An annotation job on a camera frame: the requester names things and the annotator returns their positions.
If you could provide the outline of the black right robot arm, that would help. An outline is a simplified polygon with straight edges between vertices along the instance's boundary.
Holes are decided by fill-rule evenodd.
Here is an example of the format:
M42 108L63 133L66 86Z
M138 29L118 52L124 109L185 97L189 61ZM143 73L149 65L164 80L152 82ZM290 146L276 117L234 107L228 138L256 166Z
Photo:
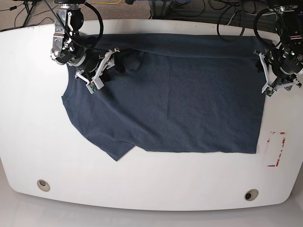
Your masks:
M75 72L76 79L82 79L90 93L104 87L111 78L108 70L116 69L119 73L125 71L124 66L117 58L118 48L103 50L96 48L98 41L103 36L104 24L98 10L85 0L56 0L60 7L52 13L55 16L55 33L51 58L60 65L67 64L78 68ZM91 9L98 18L99 34L96 37L84 39L80 29L84 24L84 15L79 5Z

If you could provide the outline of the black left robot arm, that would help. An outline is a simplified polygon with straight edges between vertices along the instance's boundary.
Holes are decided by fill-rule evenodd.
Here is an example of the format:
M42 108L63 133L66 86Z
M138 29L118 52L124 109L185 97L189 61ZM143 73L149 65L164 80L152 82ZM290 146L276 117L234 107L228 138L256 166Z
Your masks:
M277 44L267 43L258 33L257 23L266 13L276 14ZM254 51L259 57L256 67L263 70L266 83L261 93L271 97L278 89L291 90L301 87L297 76L303 72L303 2L301 0L268 0L267 9L255 17L253 30L256 38L265 46L266 53Z

